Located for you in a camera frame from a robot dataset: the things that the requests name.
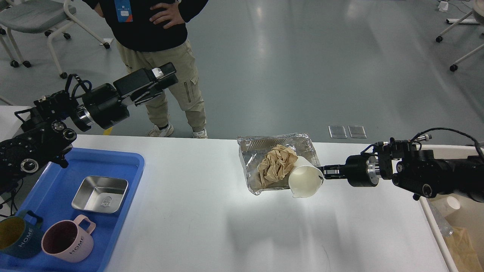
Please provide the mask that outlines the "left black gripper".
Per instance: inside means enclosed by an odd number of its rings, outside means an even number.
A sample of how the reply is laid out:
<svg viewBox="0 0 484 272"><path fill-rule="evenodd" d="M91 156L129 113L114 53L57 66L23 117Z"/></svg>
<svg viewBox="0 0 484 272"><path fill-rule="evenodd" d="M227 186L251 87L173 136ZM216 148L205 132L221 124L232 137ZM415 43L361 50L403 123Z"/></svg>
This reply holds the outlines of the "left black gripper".
<svg viewBox="0 0 484 272"><path fill-rule="evenodd" d="M122 99L135 106L147 103L178 83L176 72L171 62L153 69L142 68L114 81L114 87L103 84L85 93L83 105L74 112L74 125L81 131L88 131L93 123L104 130L113 127L129 117Z"/></svg>

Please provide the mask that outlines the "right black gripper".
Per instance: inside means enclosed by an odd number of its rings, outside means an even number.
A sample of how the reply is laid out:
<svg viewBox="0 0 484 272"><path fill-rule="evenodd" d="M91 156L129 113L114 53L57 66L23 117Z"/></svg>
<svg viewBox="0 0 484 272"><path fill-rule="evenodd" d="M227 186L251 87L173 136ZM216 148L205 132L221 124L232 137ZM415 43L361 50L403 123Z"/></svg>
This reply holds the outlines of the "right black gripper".
<svg viewBox="0 0 484 272"><path fill-rule="evenodd" d="M380 165L374 156L352 155L344 165L325 165L320 171L325 180L347 179L353 187L375 187L380 180Z"/></svg>

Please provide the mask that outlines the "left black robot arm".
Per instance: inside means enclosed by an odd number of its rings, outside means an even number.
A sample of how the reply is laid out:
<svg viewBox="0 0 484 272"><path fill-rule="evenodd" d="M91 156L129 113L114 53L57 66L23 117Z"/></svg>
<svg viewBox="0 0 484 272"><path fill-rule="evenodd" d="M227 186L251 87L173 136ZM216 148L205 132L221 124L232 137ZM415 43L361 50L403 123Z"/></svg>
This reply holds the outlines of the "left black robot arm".
<svg viewBox="0 0 484 272"><path fill-rule="evenodd" d="M54 162L68 166L66 153L77 138L64 120L71 118L81 131L92 124L108 129L129 117L128 105L141 105L178 82L176 68L169 62L153 69L139 69L113 84L97 88L80 79L68 76L65 88L34 102L27 109L30 118L22 120L22 134L2 141L0 147L1 193L12 191L22 178L36 173L44 165Z"/></svg>

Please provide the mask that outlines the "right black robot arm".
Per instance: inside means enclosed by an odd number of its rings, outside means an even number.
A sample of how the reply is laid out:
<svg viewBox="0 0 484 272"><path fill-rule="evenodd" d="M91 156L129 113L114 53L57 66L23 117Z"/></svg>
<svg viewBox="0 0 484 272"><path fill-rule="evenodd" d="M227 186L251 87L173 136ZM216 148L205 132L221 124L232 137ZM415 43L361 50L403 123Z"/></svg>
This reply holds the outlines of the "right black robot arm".
<svg viewBox="0 0 484 272"><path fill-rule="evenodd" d="M432 150L423 150L422 141L431 139L430 130L407 140L377 142L358 155L349 156L344 165L319 167L322 179L346 179L353 187L375 187L379 179L391 180L397 187L412 192L413 198L457 195L476 202L484 201L484 164L481 144L469 134L477 155L465 159L436 159Z"/></svg>

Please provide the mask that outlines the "person's left hand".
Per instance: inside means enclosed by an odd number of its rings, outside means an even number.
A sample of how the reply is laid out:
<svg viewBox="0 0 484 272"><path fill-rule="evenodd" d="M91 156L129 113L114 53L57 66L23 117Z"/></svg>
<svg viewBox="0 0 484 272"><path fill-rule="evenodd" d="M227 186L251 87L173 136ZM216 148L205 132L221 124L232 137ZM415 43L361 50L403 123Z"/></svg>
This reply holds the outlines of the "person's left hand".
<svg viewBox="0 0 484 272"><path fill-rule="evenodd" d="M150 7L151 11L157 11L150 17L150 22L155 25L163 24L164 29L169 29L172 26L185 24L179 10L180 2L174 3L158 3Z"/></svg>

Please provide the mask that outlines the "person's right hand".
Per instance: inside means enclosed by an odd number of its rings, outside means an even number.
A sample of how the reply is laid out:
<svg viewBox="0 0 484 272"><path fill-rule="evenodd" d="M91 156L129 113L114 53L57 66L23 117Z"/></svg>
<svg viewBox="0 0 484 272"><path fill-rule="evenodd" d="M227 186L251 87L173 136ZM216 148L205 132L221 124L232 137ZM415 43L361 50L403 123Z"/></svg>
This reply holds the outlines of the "person's right hand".
<svg viewBox="0 0 484 272"><path fill-rule="evenodd" d="M93 9L100 17L104 18L104 14L102 12L102 8L100 7L100 3L98 2L94 9Z"/></svg>

